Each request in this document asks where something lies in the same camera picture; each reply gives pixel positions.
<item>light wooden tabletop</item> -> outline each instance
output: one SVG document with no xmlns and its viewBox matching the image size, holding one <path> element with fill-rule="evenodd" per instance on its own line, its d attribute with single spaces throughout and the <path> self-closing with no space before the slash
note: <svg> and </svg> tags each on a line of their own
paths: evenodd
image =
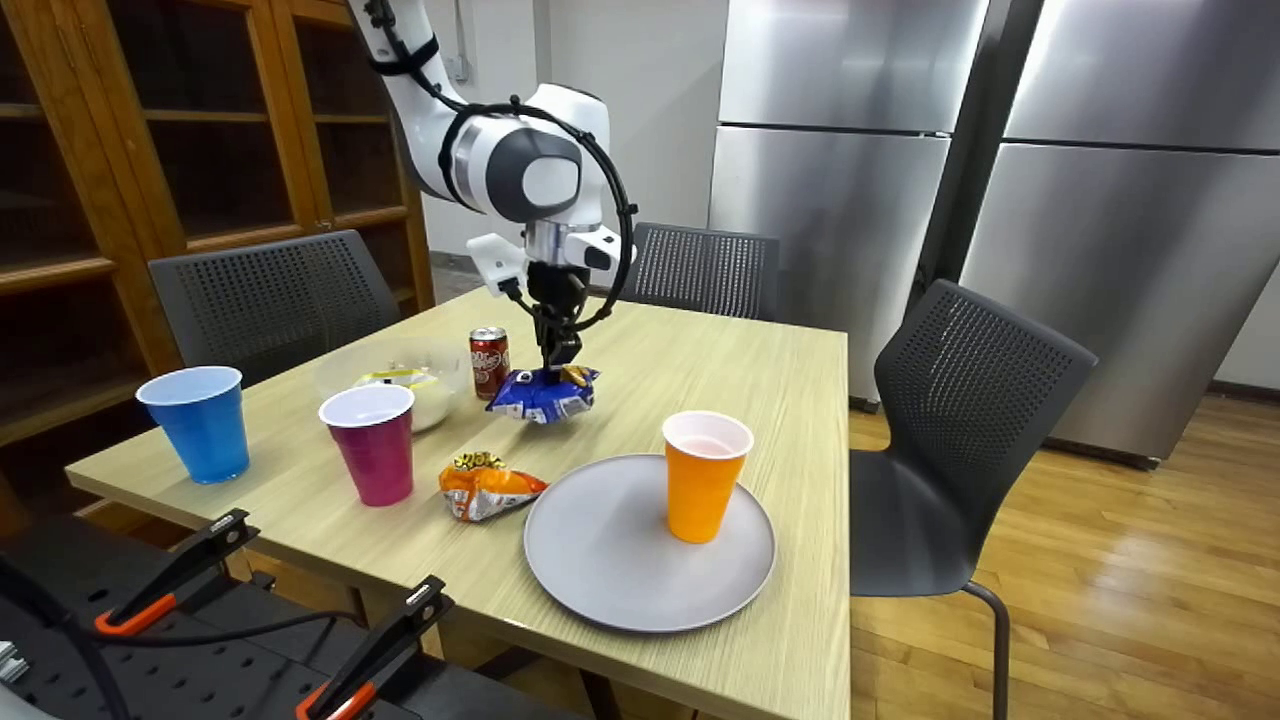
<svg viewBox="0 0 1280 720">
<path fill-rule="evenodd" d="M 533 429 L 486 417 L 472 394 L 414 435 L 414 496 L 361 506 L 340 450 L 316 418 L 340 369 L 380 369 L 405 352 L 464 355 L 466 327 L 504 325 L 510 362 L 534 362 L 526 314 L 466 293 L 380 337 L 301 362 L 243 390 L 252 466 L 233 483 L 193 483 L 158 430 L 66 465 L 77 486 L 205 524 L 243 506 L 259 540 L 351 578 L 413 587 L 427 571 L 449 597 L 510 640 L 719 714 L 849 714 L 849 337 L 616 305 L 583 332 L 580 362 L 598 369 L 596 408 Z M 767 587 L 730 620 L 682 635 L 625 635 L 567 616 L 519 556 L 525 513 L 460 524 L 436 472 L 460 450 L 559 479 L 606 456 L 661 450 L 677 408 L 719 408 L 755 429 L 741 483 L 777 532 Z"/>
</svg>

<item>blue cup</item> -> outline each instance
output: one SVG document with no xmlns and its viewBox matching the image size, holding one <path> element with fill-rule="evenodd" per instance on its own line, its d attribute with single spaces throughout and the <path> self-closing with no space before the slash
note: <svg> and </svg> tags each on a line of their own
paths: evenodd
<svg viewBox="0 0 1280 720">
<path fill-rule="evenodd" d="M 196 362 L 137 389 L 196 483 L 218 483 L 249 466 L 240 372 Z"/>
</svg>

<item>chair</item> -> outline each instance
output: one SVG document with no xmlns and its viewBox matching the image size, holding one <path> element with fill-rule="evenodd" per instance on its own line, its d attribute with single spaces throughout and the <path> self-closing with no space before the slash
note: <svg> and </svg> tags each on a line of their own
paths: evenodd
<svg viewBox="0 0 1280 720">
<path fill-rule="evenodd" d="M 1007 608 L 977 582 L 986 526 L 1095 355 L 934 278 L 876 355 L 888 446 L 850 450 L 850 597 L 967 590 L 992 608 L 992 714 L 1007 714 Z"/>
<path fill-rule="evenodd" d="M 158 306 L 189 362 L 274 376 L 394 318 L 361 233 L 151 259 Z"/>
<path fill-rule="evenodd" d="M 771 318 L 777 242 L 760 236 L 635 224 L 625 298 Z"/>
</svg>

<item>white plate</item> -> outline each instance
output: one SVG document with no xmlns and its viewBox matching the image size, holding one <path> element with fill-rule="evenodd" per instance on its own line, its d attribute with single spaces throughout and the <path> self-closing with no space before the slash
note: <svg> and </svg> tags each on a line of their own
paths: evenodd
<svg viewBox="0 0 1280 720">
<path fill-rule="evenodd" d="M 755 496 L 730 493 L 710 544 L 668 536 L 663 500 L 661 456 L 621 456 L 563 477 L 525 524 L 534 582 L 575 616 L 625 632 L 687 632 L 748 608 L 777 556 Z"/>
</svg>

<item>refrigerator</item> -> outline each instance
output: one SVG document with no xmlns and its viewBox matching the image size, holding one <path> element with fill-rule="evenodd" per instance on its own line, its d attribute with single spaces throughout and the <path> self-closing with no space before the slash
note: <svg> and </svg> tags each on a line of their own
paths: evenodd
<svg viewBox="0 0 1280 720">
<path fill-rule="evenodd" d="M 1265 293 L 1277 28 L 1277 0 L 1042 0 L 961 285 L 1098 355 L 1058 443 L 1169 460 Z"/>
<path fill-rule="evenodd" d="M 730 0 L 710 233 L 777 242 L 777 318 L 844 327 L 850 401 L 905 318 L 985 0 Z"/>
</svg>

